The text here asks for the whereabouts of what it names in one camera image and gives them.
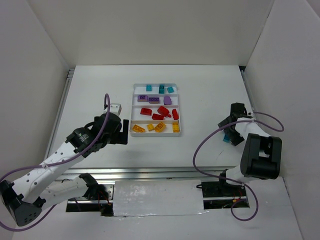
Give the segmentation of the red two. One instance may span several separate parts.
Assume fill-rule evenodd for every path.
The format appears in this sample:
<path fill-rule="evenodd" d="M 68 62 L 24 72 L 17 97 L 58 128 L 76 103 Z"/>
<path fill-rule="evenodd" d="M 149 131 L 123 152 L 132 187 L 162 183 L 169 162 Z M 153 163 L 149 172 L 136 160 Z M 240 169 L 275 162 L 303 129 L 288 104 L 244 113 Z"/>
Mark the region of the red two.
<path fill-rule="evenodd" d="M 178 114 L 177 109 L 173 109 L 172 110 L 172 117 L 173 117 L 174 120 L 178 120 L 179 119 L 179 114 Z"/>

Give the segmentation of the yellow sloped lego brick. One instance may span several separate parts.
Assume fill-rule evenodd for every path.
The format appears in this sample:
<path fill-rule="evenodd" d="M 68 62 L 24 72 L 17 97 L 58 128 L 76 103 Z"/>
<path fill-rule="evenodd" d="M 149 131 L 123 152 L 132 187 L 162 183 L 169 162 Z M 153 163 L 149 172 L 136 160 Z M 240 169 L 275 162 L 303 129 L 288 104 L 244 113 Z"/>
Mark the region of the yellow sloped lego brick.
<path fill-rule="evenodd" d="M 135 132 L 135 133 L 144 133 L 146 130 L 145 130 L 143 127 L 135 124 L 135 125 L 132 127 L 132 131 Z"/>

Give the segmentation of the small teal lego brick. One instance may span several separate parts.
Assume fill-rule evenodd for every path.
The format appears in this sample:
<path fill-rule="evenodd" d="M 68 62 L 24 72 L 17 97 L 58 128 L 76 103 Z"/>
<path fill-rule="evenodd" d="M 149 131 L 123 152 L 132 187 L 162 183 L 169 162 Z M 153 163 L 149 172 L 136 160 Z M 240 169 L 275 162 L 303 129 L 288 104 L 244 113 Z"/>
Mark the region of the small teal lego brick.
<path fill-rule="evenodd" d="M 147 92 L 151 92 L 152 91 L 152 86 L 151 85 L 147 85 L 146 86 L 146 91 Z"/>

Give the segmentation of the yellow rounded lego brick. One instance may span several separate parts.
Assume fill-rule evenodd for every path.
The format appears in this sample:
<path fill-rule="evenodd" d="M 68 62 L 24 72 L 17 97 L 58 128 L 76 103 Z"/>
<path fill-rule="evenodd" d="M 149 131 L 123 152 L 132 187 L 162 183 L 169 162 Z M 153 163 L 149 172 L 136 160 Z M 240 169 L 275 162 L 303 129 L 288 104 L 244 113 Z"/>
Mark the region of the yellow rounded lego brick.
<path fill-rule="evenodd" d="M 166 129 L 167 125 L 164 122 L 159 122 L 155 127 L 154 130 L 157 133 L 162 133 Z"/>

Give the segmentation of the teal rounded lego brick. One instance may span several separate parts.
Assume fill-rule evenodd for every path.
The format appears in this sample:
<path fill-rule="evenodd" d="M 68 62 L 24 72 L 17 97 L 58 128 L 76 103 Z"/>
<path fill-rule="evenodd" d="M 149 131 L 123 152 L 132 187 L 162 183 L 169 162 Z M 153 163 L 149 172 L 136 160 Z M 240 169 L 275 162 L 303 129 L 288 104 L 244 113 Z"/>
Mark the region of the teal rounded lego brick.
<path fill-rule="evenodd" d="M 159 85 L 158 93 L 159 94 L 164 94 L 165 93 L 165 86 L 163 84 Z"/>

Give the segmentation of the red curved lego brick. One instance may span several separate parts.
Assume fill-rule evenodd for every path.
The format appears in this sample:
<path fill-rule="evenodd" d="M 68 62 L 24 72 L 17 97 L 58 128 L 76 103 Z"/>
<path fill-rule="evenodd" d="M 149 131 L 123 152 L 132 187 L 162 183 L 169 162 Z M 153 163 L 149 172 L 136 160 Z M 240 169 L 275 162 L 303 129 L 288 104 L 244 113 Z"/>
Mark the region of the red curved lego brick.
<path fill-rule="evenodd" d="M 151 118 L 155 121 L 162 121 L 164 119 L 164 116 L 163 115 L 160 115 L 160 114 L 156 114 L 154 113 Z"/>

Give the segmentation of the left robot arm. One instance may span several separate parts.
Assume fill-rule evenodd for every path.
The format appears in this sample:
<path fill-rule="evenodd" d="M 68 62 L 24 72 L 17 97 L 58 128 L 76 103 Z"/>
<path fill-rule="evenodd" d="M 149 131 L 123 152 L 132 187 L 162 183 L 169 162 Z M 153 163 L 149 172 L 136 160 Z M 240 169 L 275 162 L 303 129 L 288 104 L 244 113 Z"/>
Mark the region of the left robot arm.
<path fill-rule="evenodd" d="M 109 191 L 89 173 L 57 182 L 66 170 L 108 144 L 128 143 L 129 120 L 104 113 L 75 129 L 40 165 L 10 182 L 0 181 L 0 197 L 19 227 L 32 223 L 43 210 L 72 198 L 108 200 Z"/>

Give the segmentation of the small yellow lego cube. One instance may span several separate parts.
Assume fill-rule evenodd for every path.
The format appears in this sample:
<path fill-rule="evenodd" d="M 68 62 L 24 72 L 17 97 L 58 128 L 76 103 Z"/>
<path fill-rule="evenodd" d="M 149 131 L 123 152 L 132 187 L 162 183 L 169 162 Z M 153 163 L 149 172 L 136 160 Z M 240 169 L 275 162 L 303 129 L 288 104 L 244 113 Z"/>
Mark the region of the small yellow lego cube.
<path fill-rule="evenodd" d="M 154 127 L 154 125 L 153 125 L 152 123 L 147 124 L 146 127 L 147 127 L 147 129 L 148 129 L 149 132 L 150 132 L 150 131 L 153 131 L 153 130 L 155 129 L 155 127 Z"/>

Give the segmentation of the teal lego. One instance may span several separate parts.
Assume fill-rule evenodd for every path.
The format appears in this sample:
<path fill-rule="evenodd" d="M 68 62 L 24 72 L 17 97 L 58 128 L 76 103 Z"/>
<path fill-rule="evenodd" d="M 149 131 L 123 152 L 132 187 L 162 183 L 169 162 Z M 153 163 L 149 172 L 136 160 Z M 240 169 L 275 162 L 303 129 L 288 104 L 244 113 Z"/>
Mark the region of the teal lego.
<path fill-rule="evenodd" d="M 174 88 L 172 86 L 167 87 L 166 90 L 167 90 L 168 94 L 172 94 L 172 93 L 175 92 L 175 90 L 174 90 Z"/>

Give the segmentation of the purple flower lego brick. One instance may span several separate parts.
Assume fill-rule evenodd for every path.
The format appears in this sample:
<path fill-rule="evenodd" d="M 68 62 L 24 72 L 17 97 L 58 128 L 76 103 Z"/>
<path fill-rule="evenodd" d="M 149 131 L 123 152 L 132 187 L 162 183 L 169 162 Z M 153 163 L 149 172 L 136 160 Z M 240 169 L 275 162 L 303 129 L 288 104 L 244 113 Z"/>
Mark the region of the purple flower lego brick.
<path fill-rule="evenodd" d="M 163 104 L 164 105 L 171 105 L 172 104 L 172 99 L 170 96 L 166 95 L 163 97 Z"/>

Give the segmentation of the yellow lego plate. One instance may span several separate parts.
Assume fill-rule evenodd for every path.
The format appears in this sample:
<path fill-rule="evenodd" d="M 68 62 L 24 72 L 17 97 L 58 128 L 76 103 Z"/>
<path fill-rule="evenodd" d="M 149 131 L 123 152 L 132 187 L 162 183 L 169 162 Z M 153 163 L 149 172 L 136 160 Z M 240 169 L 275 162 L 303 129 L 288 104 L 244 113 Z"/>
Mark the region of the yellow lego plate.
<path fill-rule="evenodd" d="M 180 132 L 180 125 L 178 122 L 173 122 L 172 123 L 172 131 L 174 133 L 179 133 Z"/>

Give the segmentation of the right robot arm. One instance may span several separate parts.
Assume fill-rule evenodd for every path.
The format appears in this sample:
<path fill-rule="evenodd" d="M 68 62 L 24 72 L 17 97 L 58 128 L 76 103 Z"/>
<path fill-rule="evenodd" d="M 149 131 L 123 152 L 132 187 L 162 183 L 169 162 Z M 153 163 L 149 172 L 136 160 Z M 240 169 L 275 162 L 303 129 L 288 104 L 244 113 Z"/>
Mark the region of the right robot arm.
<path fill-rule="evenodd" d="M 237 146 L 245 142 L 240 164 L 224 170 L 219 176 L 219 184 L 230 187 L 246 184 L 254 180 L 274 180 L 280 174 L 282 140 L 263 131 L 245 108 L 243 103 L 230 105 L 230 114 L 218 124 L 224 127 L 224 141 Z"/>

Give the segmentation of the purple sloped lego brick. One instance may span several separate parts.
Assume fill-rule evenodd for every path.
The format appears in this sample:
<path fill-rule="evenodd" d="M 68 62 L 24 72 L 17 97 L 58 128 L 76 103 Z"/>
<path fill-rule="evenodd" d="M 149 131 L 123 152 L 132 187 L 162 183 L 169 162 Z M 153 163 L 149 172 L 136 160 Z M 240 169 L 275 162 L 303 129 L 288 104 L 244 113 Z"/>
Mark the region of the purple sloped lego brick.
<path fill-rule="evenodd" d="M 160 103 L 160 98 L 159 97 L 148 97 L 148 103 L 149 104 L 159 104 Z"/>

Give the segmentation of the red cloud lego brick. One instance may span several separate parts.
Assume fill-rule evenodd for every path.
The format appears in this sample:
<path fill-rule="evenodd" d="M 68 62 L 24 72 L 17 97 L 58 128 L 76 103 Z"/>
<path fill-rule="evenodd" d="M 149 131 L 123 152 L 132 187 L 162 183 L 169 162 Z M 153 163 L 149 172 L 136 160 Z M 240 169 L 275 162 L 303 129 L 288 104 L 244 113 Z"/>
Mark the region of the red cloud lego brick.
<path fill-rule="evenodd" d="M 164 107 L 164 106 L 160 106 L 158 109 L 157 109 L 157 112 L 162 115 L 163 117 L 167 117 L 169 114 L 170 114 L 170 111 Z"/>

